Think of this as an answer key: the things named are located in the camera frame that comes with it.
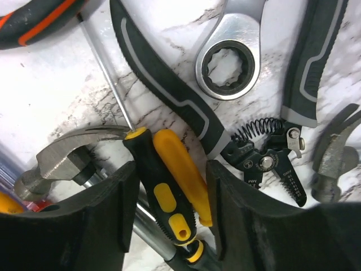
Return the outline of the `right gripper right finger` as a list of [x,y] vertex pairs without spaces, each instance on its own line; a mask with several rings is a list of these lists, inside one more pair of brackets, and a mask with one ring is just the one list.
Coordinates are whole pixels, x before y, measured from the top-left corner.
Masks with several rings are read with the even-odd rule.
[[217,256],[224,270],[359,270],[360,204],[309,209],[278,201],[206,164]]

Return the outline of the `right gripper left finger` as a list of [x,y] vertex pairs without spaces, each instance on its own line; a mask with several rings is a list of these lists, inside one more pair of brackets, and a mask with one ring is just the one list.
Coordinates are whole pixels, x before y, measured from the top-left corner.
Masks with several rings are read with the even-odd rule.
[[138,192],[130,161],[41,212],[1,214],[1,269],[121,270]]

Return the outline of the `black long screwdriver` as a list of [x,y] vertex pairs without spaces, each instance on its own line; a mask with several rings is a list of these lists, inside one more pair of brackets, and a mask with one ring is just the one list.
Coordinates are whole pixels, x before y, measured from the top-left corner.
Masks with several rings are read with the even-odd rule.
[[218,261],[212,248],[204,240],[199,239],[195,239],[186,247],[177,247],[175,255],[164,262],[172,270],[222,270],[222,263]]

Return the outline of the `claw hammer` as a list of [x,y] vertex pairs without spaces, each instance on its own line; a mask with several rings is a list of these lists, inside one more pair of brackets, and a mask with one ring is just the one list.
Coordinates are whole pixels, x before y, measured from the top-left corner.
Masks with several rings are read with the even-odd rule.
[[[94,165],[87,145],[101,141],[122,141],[129,130],[125,126],[106,125],[82,128],[61,136],[37,154],[37,166],[16,180],[15,194],[22,200],[34,202],[43,199],[55,181],[75,181],[84,186],[100,182],[104,177]],[[144,193],[139,194],[133,231],[167,264],[182,262],[175,245],[156,225]]]

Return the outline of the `yellow black screwdriver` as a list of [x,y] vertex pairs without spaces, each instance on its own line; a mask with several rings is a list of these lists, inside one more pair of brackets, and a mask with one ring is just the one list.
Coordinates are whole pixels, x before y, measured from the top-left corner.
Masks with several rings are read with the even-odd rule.
[[177,247],[186,247],[196,239],[196,224],[192,207],[178,186],[154,145],[152,133],[145,127],[136,128],[118,94],[100,48],[94,42],[94,35],[81,14],[77,15],[82,31],[103,72],[124,119],[130,128],[124,146],[132,154],[137,174],[145,188],[152,214],[164,234]]

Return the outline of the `yellow short screwdriver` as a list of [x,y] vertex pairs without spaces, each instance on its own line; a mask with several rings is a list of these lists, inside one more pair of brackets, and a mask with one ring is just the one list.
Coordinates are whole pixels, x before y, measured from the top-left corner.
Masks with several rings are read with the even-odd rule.
[[206,183],[178,136],[170,129],[162,129],[153,136],[153,144],[198,213],[200,223],[206,227],[213,226]]

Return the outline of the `blue handled screwdriver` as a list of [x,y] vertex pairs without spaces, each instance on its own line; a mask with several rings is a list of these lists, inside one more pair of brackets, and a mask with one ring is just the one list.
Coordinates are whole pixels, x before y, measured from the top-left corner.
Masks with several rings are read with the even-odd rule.
[[15,181],[22,174],[22,168],[16,163],[11,152],[1,143],[1,191],[10,195],[24,207],[24,212],[32,209],[33,204],[21,200],[14,191]]

